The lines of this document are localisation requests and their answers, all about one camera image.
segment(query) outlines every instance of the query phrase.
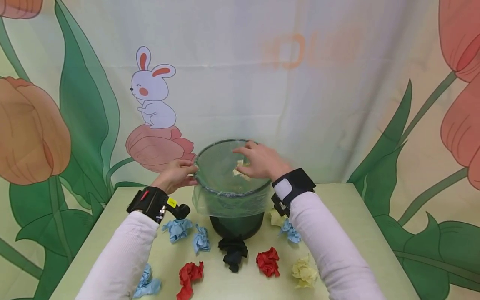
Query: trash can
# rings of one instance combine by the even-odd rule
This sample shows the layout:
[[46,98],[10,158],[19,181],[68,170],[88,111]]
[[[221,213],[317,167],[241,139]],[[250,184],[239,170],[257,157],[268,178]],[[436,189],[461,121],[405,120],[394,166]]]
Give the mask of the trash can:
[[223,238],[252,237],[262,225],[272,194],[270,180],[245,178],[234,173],[238,161],[248,159],[232,150],[247,140],[228,139],[202,150],[195,160],[198,185],[193,190],[193,206],[210,216],[214,230]]

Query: wrist-mounted camera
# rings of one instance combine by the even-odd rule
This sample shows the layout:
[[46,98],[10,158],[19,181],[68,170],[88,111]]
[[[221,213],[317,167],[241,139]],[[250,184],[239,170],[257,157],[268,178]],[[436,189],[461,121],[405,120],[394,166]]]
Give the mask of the wrist-mounted camera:
[[163,220],[166,211],[171,212],[178,220],[185,219],[190,213],[188,205],[178,205],[177,201],[170,198],[167,193],[152,186],[138,191],[130,205],[128,205],[128,213],[135,210],[140,210],[144,215],[147,215],[158,224]]
[[274,203],[274,208],[281,216],[287,215],[290,217],[290,203],[292,200],[305,192],[313,192],[313,188],[316,185],[302,168],[298,168],[275,180],[272,183],[273,187],[285,179],[290,183],[292,191],[285,198],[283,198],[283,200],[281,200],[278,195],[274,193],[272,196],[272,201]]

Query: crumpled red paper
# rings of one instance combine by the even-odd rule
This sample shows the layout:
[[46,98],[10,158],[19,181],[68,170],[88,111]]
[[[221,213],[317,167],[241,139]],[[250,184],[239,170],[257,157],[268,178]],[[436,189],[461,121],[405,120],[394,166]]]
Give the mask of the crumpled red paper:
[[182,288],[177,294],[177,300],[189,300],[193,295],[192,281],[200,279],[204,275],[204,263],[200,262],[198,266],[194,263],[186,263],[180,269],[179,275]]
[[275,277],[280,276],[278,271],[277,261],[280,260],[278,253],[274,247],[270,250],[257,254],[258,268],[267,276],[271,277],[275,274]]

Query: wrist strap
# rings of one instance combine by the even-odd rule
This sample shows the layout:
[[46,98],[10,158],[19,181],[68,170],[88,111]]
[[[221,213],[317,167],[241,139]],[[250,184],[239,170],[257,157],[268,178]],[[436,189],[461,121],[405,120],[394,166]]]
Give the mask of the wrist strap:
[[274,202],[274,208],[281,216],[290,216],[290,203],[292,200],[305,192],[314,192],[313,189],[316,185],[302,168],[295,169],[278,178],[272,183],[273,187],[275,187],[282,180],[288,180],[292,187],[292,191],[285,196],[283,200],[281,200],[280,197],[274,193],[272,196],[272,201]]
[[141,210],[144,215],[159,223],[161,221],[161,219],[158,219],[160,210],[167,204],[167,201],[168,195],[164,191],[157,187],[148,186],[142,191],[138,191],[127,207],[127,212]]

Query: backdrop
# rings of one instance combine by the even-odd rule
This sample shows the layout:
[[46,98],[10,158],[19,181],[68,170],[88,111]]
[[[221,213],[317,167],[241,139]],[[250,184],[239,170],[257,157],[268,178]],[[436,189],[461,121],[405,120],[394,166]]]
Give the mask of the backdrop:
[[2,299],[48,299],[117,187],[232,137],[353,182],[422,299],[479,296],[477,1],[0,12]]

